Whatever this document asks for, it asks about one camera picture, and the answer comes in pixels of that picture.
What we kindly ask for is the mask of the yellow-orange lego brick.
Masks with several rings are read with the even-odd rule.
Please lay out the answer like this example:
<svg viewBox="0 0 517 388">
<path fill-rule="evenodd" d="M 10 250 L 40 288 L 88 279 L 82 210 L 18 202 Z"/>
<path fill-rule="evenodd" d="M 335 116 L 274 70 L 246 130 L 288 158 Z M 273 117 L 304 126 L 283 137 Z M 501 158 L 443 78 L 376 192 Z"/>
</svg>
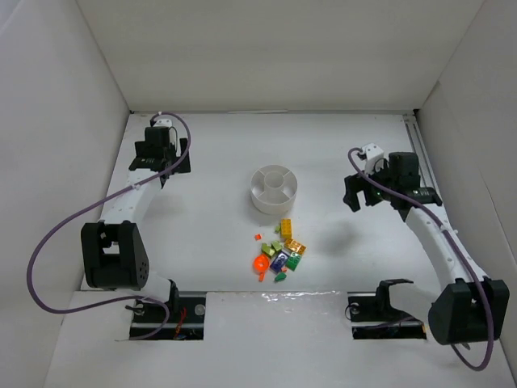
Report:
<svg viewBox="0 0 517 388">
<path fill-rule="evenodd" d="M 292 238 L 285 240 L 284 247 L 291 252 L 297 253 L 298 255 L 303 255 L 306 251 L 305 245 L 297 242 Z"/>
</svg>

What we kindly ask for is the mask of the green lego brick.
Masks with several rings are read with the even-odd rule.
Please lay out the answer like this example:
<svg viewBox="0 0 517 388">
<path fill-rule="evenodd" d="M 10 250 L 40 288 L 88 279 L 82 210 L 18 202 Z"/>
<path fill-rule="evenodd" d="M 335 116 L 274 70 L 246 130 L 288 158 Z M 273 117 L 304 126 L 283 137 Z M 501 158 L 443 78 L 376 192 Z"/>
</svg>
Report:
<svg viewBox="0 0 517 388">
<path fill-rule="evenodd" d="M 300 261 L 301 255 L 297 254 L 296 252 L 292 252 L 291 255 L 288 257 L 285 267 L 290 269 L 291 271 L 295 271 Z"/>
</svg>

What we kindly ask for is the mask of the blue lego plate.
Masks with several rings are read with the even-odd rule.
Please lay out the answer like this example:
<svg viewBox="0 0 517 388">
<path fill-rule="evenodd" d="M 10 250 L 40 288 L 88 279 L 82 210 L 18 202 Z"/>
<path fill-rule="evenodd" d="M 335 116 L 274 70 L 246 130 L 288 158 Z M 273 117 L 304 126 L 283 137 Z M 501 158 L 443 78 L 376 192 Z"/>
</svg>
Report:
<svg viewBox="0 0 517 388">
<path fill-rule="evenodd" d="M 276 256 L 275 258 L 271 261 L 270 263 L 270 269 L 274 272 L 274 273 L 278 273 L 278 272 L 281 272 L 282 271 L 282 268 L 284 267 L 284 265 L 287 263 L 289 259 L 289 254 L 287 254 L 286 252 L 284 251 L 280 251 Z"/>
</svg>

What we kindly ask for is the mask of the yellow tall lego brick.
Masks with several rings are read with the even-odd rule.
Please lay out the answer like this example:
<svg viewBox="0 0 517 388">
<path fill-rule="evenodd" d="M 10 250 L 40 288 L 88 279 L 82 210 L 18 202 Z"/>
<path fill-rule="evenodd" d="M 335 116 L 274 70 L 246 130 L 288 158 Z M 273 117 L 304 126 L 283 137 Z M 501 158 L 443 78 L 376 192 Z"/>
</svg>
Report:
<svg viewBox="0 0 517 388">
<path fill-rule="evenodd" d="M 292 221 L 290 219 L 282 219 L 280 222 L 280 235 L 283 239 L 292 238 Z"/>
</svg>

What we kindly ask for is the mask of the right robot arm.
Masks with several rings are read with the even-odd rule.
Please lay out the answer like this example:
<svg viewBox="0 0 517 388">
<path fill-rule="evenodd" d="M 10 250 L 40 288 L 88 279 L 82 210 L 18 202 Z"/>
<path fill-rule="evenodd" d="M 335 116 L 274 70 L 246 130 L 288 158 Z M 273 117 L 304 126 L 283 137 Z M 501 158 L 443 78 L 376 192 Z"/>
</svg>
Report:
<svg viewBox="0 0 517 388">
<path fill-rule="evenodd" d="M 498 340 L 510 291 L 479 267 L 450 226 L 443 202 L 432 187 L 423 187 L 413 152 L 383 150 L 371 143 L 353 148 L 364 167 L 344 179 L 343 201 L 359 211 L 358 195 L 367 206 L 390 203 L 421 243 L 439 280 L 441 292 L 426 308 L 432 335 L 442 345 Z"/>
</svg>

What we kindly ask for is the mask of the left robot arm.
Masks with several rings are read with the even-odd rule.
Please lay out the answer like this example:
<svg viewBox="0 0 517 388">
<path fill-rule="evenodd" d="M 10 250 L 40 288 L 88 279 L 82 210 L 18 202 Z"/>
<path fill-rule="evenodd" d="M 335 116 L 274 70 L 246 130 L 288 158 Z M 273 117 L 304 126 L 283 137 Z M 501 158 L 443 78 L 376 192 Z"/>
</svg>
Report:
<svg viewBox="0 0 517 388">
<path fill-rule="evenodd" d="M 88 286 L 151 297 L 164 302 L 172 314 L 179 310 L 177 285 L 151 270 L 138 224 L 169 177 L 191 171 L 187 139 L 171 138 L 175 131 L 170 119 L 145 129 L 128 168 L 130 191 L 118 196 L 96 223 L 86 223 L 81 230 Z"/>
</svg>

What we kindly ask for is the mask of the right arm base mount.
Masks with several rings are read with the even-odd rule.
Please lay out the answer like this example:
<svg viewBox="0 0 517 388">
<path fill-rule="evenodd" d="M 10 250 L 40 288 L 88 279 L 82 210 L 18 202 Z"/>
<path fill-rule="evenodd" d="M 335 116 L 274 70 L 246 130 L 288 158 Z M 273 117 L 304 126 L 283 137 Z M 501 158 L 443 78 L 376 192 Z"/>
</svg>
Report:
<svg viewBox="0 0 517 388">
<path fill-rule="evenodd" d="M 425 326 L 375 293 L 349 293 L 345 317 L 354 340 L 427 340 Z"/>
</svg>

